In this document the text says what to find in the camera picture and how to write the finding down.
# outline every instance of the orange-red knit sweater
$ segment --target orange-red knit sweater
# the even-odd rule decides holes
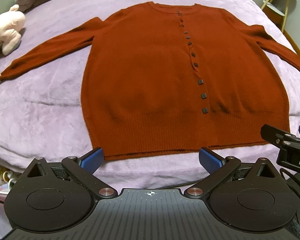
[[[262,26],[199,4],[147,2],[93,18],[14,60],[0,81],[89,45],[82,112],[106,160],[265,144],[266,123],[290,130],[288,96],[263,49],[299,71],[300,58]]]

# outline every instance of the plush toy's ear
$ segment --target plush toy's ear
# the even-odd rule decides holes
[[[12,7],[10,8],[9,11],[18,11],[18,10],[19,10],[19,5],[15,4],[14,6],[12,6]]]

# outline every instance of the bed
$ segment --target bed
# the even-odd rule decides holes
[[[19,48],[6,57],[0,56],[0,73],[12,60],[52,37],[93,17],[104,20],[122,8],[147,1],[224,8],[248,25],[263,25],[277,42],[292,49],[252,0],[17,0],[23,3],[22,10],[31,10],[26,13]],[[36,156],[59,162],[66,156],[81,156],[91,150],[80,106],[81,81],[89,52],[90,46],[0,84],[0,165],[22,172]],[[287,90],[291,133],[300,136],[300,72],[278,56],[266,54]],[[236,156],[243,162],[267,157],[275,164],[278,149],[268,144],[215,152],[223,157]],[[127,187],[185,189],[208,173],[194,152],[108,161],[94,175],[120,192]]]

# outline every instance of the silver bolt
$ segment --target silver bolt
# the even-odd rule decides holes
[[[191,187],[190,189],[187,190],[187,192],[188,192],[188,194],[190,194],[192,196],[198,196],[203,193],[202,189],[200,189],[198,187]]]
[[[103,196],[110,196],[114,193],[114,190],[109,187],[104,187],[101,190],[99,190],[99,194]]]

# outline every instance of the crosshair symbol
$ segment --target crosshair symbol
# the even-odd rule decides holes
[[[148,194],[149,196],[153,196],[154,194],[157,194],[157,193],[155,193],[155,192],[153,192],[153,191],[149,191],[149,192],[147,192],[147,193],[145,193],[145,194]]]

